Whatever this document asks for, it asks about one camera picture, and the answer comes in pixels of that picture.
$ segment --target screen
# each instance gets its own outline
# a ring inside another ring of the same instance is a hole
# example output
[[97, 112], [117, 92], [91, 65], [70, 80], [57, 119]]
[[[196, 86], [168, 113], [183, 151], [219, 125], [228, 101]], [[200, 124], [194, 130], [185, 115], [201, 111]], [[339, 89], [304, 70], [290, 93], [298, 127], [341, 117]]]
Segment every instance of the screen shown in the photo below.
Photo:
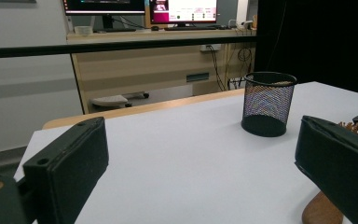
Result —
[[150, 23], [216, 23], [217, 0], [149, 0]]
[[65, 15], [144, 15], [145, 0], [62, 0]]

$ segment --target cup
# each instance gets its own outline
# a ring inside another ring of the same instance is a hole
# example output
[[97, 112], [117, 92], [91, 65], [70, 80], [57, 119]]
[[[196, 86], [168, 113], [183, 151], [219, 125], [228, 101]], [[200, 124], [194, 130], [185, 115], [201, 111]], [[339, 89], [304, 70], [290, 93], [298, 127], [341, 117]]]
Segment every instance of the cup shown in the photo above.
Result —
[[244, 78], [242, 128], [263, 137], [285, 134], [297, 79], [275, 72], [254, 72]]
[[75, 34], [77, 35], [92, 35], [91, 26], [75, 26]]

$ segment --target wooden base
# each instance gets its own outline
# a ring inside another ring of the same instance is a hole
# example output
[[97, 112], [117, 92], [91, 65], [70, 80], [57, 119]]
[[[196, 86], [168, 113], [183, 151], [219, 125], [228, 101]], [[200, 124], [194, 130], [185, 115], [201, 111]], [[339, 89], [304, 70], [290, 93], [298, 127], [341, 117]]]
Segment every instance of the wooden base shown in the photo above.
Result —
[[302, 214], [303, 224], [342, 224], [344, 216], [330, 202], [323, 192], [319, 192]]

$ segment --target black device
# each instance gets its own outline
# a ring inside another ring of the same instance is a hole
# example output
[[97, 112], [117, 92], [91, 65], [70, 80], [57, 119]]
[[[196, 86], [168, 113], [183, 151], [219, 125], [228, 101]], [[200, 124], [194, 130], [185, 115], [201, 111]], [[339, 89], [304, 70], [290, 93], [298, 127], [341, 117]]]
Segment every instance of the black device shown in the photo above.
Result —
[[148, 0], [151, 24], [189, 24], [217, 22], [217, 0]]
[[304, 116], [296, 166], [352, 223], [358, 223], [358, 133]]
[[79, 122], [24, 163], [18, 183], [0, 176], [0, 223], [75, 223], [108, 162], [104, 119]]

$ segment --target table surface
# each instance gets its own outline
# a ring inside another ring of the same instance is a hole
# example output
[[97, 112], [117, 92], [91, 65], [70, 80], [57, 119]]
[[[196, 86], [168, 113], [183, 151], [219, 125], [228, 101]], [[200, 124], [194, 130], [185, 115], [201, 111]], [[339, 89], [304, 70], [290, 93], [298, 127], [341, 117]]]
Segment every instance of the table surface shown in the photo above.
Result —
[[[247, 133], [242, 109], [238, 93], [107, 119], [110, 164], [76, 223], [300, 224], [319, 191], [294, 165], [301, 118], [351, 121], [358, 93], [296, 85], [287, 132], [274, 138]], [[21, 165], [69, 128], [35, 132]]]

